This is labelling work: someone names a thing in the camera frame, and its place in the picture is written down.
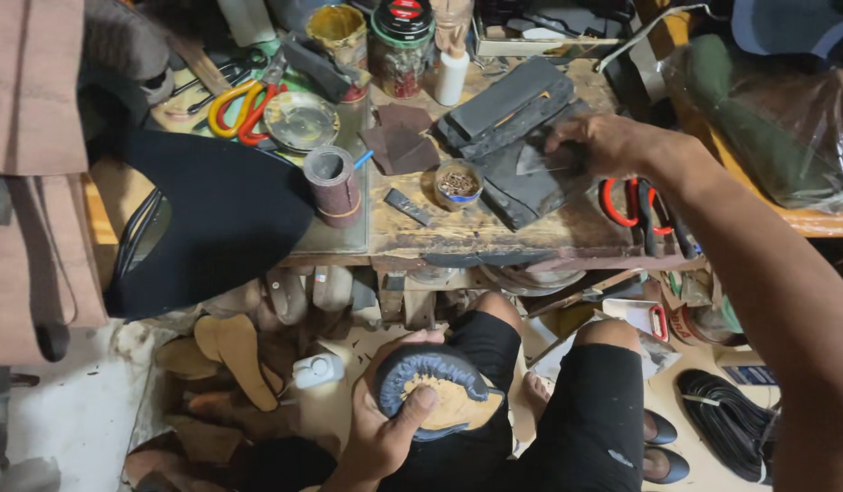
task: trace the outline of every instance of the sandpaper roll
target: sandpaper roll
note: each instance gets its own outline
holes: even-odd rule
[[[348,151],[325,145],[306,155],[303,174],[312,185],[320,217],[330,227],[347,228],[360,217],[361,193]]]
[[[376,370],[373,397],[385,417],[395,417],[417,386],[433,388],[437,405],[413,441],[434,441],[487,424],[506,395],[493,388],[463,353],[441,343],[408,343]]]

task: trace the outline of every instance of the white glue bottle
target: white glue bottle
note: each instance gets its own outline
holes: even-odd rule
[[[237,45],[249,46],[275,39],[263,0],[218,0],[218,5]]]
[[[460,101],[460,93],[464,90],[464,78],[467,67],[470,66],[470,56],[467,50],[460,51],[460,57],[450,56],[445,51],[439,54],[439,75],[436,82],[434,98],[443,106],[455,106]]]

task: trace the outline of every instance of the yellow and red scissors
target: yellow and red scissors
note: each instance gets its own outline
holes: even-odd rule
[[[209,107],[209,128],[211,128],[211,132],[223,138],[237,137],[243,144],[247,145],[257,145],[260,141],[266,140],[266,134],[255,133],[253,131],[254,125],[263,116],[263,110],[266,104],[269,103],[269,100],[280,92],[287,91],[285,84],[279,86],[279,81],[285,73],[286,66],[285,54],[279,48],[270,60],[260,81],[251,80],[245,82],[216,97],[215,101]],[[266,89],[266,94],[264,95],[263,101],[254,107],[254,102],[257,100],[258,95],[263,92],[264,88]],[[245,99],[242,101],[240,113],[236,117],[235,124],[230,126],[224,122],[224,113],[230,107],[233,100],[241,95],[245,95]]]

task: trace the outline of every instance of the black shoe on floor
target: black shoe on floor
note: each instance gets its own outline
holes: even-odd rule
[[[643,437],[646,444],[669,444],[677,440],[677,429],[652,410],[644,410]]]
[[[658,446],[646,446],[643,453],[643,479],[666,485],[689,475],[689,462],[682,456]]]

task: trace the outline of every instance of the scissors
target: scissors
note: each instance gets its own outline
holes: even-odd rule
[[[629,228],[640,226],[644,235],[644,251],[647,256],[656,255],[655,236],[667,236],[674,232],[679,243],[679,250],[686,259],[692,259],[698,255],[694,245],[688,240],[685,225],[669,210],[667,211],[668,216],[664,216],[660,212],[660,210],[664,210],[663,203],[661,203],[660,209],[655,207],[656,191],[648,181],[633,178],[625,182],[625,197],[628,199],[627,217],[620,214],[613,206],[612,192],[615,182],[615,178],[603,182],[600,195],[601,208],[603,208],[607,217],[619,225]],[[652,219],[653,210],[655,210],[662,224],[660,227],[656,226]]]
[[[247,145],[257,145],[262,140],[266,140],[266,134],[255,133],[253,128],[261,119],[264,107],[269,103],[269,100],[275,95],[287,91],[285,84],[279,86],[279,81],[282,75],[284,75],[286,67],[285,53],[279,48],[272,59],[270,59],[269,65],[266,67],[260,81],[251,80],[245,82],[216,97],[215,101],[209,107],[208,120],[212,133],[223,138],[238,137],[243,144]],[[257,107],[254,107],[254,101],[264,89],[266,89],[266,94],[264,95],[263,101]],[[224,122],[224,114],[233,100],[241,95],[245,95],[245,99],[242,101],[240,113],[236,117],[235,124],[230,126]]]

